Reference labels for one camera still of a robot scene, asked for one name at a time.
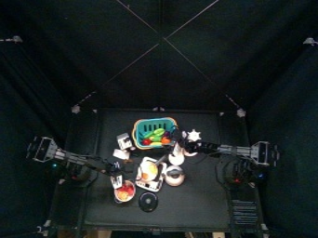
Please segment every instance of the black table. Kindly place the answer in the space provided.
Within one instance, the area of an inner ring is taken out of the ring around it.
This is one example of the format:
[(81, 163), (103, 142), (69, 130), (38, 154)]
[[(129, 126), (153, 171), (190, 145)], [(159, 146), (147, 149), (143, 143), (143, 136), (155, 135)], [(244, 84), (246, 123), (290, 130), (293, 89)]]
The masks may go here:
[[(81, 112), (74, 115), (66, 149), (79, 154), (98, 154), (110, 162), (121, 162), (113, 154), (119, 149), (117, 136), (133, 133), (139, 119), (171, 117), (181, 130), (202, 132), (203, 141), (218, 144), (250, 146), (246, 124), (237, 112), (147, 112), (143, 110), (111, 110)], [(133, 156), (135, 178), (145, 156), (159, 159), (163, 149), (141, 151)], [(61, 228), (126, 231), (229, 231), (230, 213), (226, 189), (217, 180), (217, 164), (221, 158), (198, 154), (187, 157), (181, 165), (186, 181), (178, 187), (166, 183), (157, 193), (159, 205), (151, 213), (141, 210), (139, 195), (146, 191), (137, 187), (137, 195), (123, 204), (115, 203), (110, 177), (93, 173), (91, 182), (58, 185), (51, 219)]]

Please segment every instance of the black wall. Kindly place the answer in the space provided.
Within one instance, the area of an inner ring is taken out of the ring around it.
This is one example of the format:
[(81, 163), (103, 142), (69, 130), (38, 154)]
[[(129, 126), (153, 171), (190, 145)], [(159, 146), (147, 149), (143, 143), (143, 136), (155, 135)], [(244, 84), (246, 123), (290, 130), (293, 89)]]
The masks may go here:
[(318, 235), (317, 62), (318, 47), (308, 46), (249, 118), (252, 141), (269, 140), (282, 151), (262, 187), (262, 201), (269, 225), (288, 231), (285, 237)]
[[(262, 187), (269, 225), (285, 237), (318, 233), (318, 1), (0, 2), (0, 236), (44, 223), (51, 174), (26, 160), (35, 135), (65, 143), (70, 107), (248, 110), (252, 142), (269, 140), (282, 159)], [(130, 64), (159, 44), (146, 57)]]
[(35, 136), (51, 136), (63, 143), (70, 114), (24, 50), (15, 44), (2, 45), (0, 237), (28, 233), (44, 224), (54, 183), (43, 165), (26, 159), (27, 146)]

